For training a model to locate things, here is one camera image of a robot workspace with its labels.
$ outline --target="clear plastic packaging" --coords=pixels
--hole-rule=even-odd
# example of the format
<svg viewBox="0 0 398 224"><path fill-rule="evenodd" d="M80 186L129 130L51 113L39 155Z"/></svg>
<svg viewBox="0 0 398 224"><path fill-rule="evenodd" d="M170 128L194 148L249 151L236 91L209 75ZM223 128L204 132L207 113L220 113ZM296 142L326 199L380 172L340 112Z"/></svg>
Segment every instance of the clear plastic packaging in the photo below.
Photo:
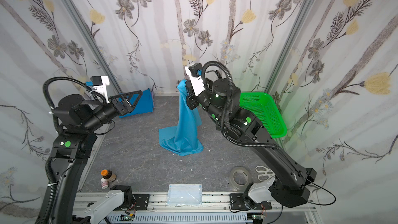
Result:
<svg viewBox="0 0 398 224"><path fill-rule="evenodd" d="M167 205L197 206L202 205L201 184L170 184Z"/></svg>

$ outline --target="green plastic basket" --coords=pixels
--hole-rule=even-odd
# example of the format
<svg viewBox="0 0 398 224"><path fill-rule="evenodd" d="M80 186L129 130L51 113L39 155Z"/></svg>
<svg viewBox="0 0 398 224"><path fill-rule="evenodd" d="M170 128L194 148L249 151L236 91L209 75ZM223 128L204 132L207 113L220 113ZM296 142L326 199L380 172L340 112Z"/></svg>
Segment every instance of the green plastic basket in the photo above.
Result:
<svg viewBox="0 0 398 224"><path fill-rule="evenodd" d="M285 122L269 94L260 92L241 93L240 106L253 112L273 138L281 138L286 135Z"/></svg>

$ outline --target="floral wallpaper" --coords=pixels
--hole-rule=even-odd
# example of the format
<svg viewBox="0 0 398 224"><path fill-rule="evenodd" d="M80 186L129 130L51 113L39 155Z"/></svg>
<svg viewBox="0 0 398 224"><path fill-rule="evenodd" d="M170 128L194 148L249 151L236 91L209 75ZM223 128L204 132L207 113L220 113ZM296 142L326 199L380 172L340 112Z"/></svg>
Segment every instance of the floral wallpaper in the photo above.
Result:
<svg viewBox="0 0 398 224"><path fill-rule="evenodd" d="M73 2L124 91L173 94L184 66L210 60L263 91L303 0Z"/></svg>
<svg viewBox="0 0 398 224"><path fill-rule="evenodd" d="M0 218L33 223L47 188L45 161L57 137L42 84L55 76L85 82L104 73L61 0L0 0L0 5ZM52 83L49 91L56 104L73 93L90 98L69 82Z"/></svg>
<svg viewBox="0 0 398 224"><path fill-rule="evenodd" d="M316 0L271 90L324 223L396 222L397 27L396 0Z"/></svg>

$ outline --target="metal post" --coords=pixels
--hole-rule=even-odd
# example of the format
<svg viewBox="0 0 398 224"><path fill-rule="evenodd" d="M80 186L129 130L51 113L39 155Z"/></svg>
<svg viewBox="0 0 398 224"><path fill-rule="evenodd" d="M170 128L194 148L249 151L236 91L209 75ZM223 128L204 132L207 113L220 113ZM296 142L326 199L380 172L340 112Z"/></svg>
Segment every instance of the metal post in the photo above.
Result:
<svg viewBox="0 0 398 224"><path fill-rule="evenodd" d="M76 6L74 5L72 0L61 0L64 6L67 8L70 17L76 24L77 28L79 29L80 33L83 35L84 39L86 40L89 48L92 50L94 55L97 57L99 64L101 65L105 74L109 77L109 82L115 88L117 93L123 93L121 87L117 83L115 77L112 74L112 71L109 69L108 64L105 61L105 58L102 56L102 53L98 49L94 38L91 35L90 30L88 29L87 25L85 24L83 18L81 17L79 11L77 10Z"/></svg>
<svg viewBox="0 0 398 224"><path fill-rule="evenodd" d="M290 49L293 45L293 42L295 41L297 35L299 34L301 26L304 24L305 18L307 16L312 4L314 3L314 1L315 0L304 0L303 1L300 11L298 12L296 20L293 24L293 27L286 39L285 45L283 46L281 54L278 58L278 61L272 71L271 77L269 78L267 86L264 89L265 93L270 93L271 87L275 83L275 81L279 75L279 72L281 71L282 66L286 60L286 57L289 55Z"/></svg>

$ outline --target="light blue cloth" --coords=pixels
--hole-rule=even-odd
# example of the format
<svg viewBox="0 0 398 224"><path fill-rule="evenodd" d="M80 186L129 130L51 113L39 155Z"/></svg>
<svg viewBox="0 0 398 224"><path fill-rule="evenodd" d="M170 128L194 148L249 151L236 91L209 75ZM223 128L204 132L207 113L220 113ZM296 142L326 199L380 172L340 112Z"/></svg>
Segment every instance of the light blue cloth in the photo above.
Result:
<svg viewBox="0 0 398 224"><path fill-rule="evenodd" d="M203 151L202 143L198 140L197 126L202 124L198 109L189 109L185 88L186 80L182 80L177 88L180 91L180 116L176 127L159 129L159 144L161 147L180 156Z"/></svg>

